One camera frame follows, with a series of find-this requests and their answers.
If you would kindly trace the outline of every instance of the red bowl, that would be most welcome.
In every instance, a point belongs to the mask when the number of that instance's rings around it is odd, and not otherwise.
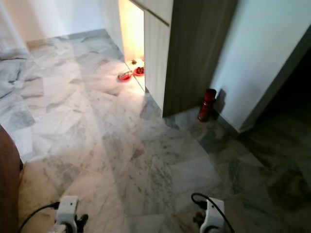
[[[127,82],[127,81],[130,81],[131,76],[132,76],[131,74],[126,74],[126,75],[124,75],[122,77],[118,76],[118,79],[120,80],[120,82]]]
[[[143,75],[145,75],[145,72],[144,72],[143,74],[138,74],[138,73],[137,73],[137,68],[134,69],[133,73],[134,73],[135,75],[137,75],[137,76],[143,76]]]

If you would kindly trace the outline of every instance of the brown furniture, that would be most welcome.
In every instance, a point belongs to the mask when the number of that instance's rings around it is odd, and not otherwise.
[[[16,233],[18,229],[18,150],[0,125],[0,232]]]

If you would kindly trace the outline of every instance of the baseboard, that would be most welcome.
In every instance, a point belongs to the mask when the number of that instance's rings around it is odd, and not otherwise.
[[[59,40],[59,41],[73,40],[73,39],[80,39],[80,38],[87,37],[87,36],[98,36],[98,35],[104,35],[104,34],[107,34],[107,31],[105,29],[98,29],[98,30],[93,30],[89,32],[74,33],[74,34],[44,38],[44,39],[39,39],[39,40],[27,41],[27,46],[28,48],[31,49],[33,47],[49,45],[55,42],[55,40]]]
[[[220,113],[216,110],[213,112],[213,117],[216,121],[233,137],[237,138],[240,136],[240,132],[238,132]]]

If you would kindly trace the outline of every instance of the cabinet door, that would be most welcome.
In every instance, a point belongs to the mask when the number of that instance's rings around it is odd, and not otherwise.
[[[146,87],[163,109],[170,28],[145,10],[144,30]]]
[[[173,0],[132,0],[153,12],[166,23],[171,24]]]

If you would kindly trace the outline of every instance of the white wall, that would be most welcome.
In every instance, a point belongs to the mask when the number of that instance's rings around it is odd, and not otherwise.
[[[18,49],[25,49],[25,45],[0,0],[0,53],[3,54]]]
[[[238,132],[311,23],[311,0],[240,0],[211,87]]]
[[[104,28],[101,0],[3,0],[24,41]]]

